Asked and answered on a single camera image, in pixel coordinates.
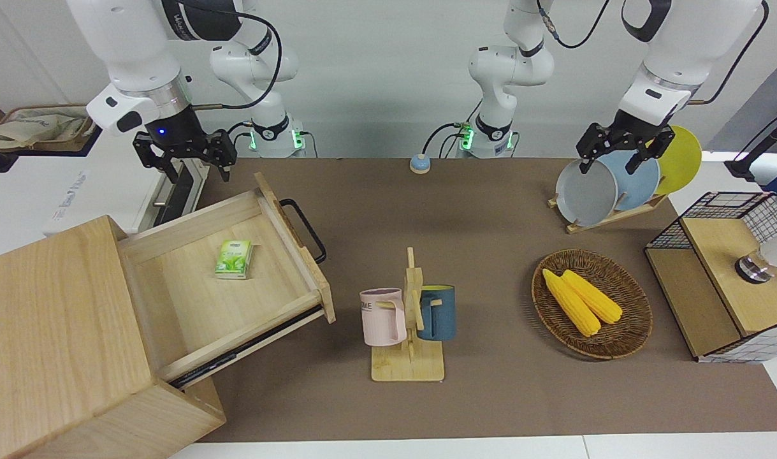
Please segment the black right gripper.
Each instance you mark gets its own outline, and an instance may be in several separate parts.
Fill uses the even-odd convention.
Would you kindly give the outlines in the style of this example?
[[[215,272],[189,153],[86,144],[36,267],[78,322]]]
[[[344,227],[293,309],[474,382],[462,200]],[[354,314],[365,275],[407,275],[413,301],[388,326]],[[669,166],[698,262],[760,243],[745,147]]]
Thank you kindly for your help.
[[[206,134],[192,105],[175,115],[147,123],[147,133],[134,137],[134,150],[144,168],[160,171],[173,185],[178,183],[179,175],[171,158],[205,160],[217,168],[223,182],[230,180],[237,160],[233,140],[225,129]],[[162,151],[161,156],[154,153],[153,145]]]

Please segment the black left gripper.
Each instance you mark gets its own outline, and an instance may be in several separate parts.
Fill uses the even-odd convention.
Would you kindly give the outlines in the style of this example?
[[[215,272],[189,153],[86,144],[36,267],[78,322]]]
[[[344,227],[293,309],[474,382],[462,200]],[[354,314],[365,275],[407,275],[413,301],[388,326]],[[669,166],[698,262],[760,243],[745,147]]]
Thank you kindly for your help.
[[[659,125],[619,108],[609,127],[590,123],[581,135],[576,143],[576,151],[581,159],[579,171],[583,175],[587,174],[595,160],[612,151],[611,145],[627,145],[627,149],[633,149],[635,153],[625,165],[625,171],[634,174],[647,160],[660,159],[675,136],[671,127],[663,127],[660,131]]]

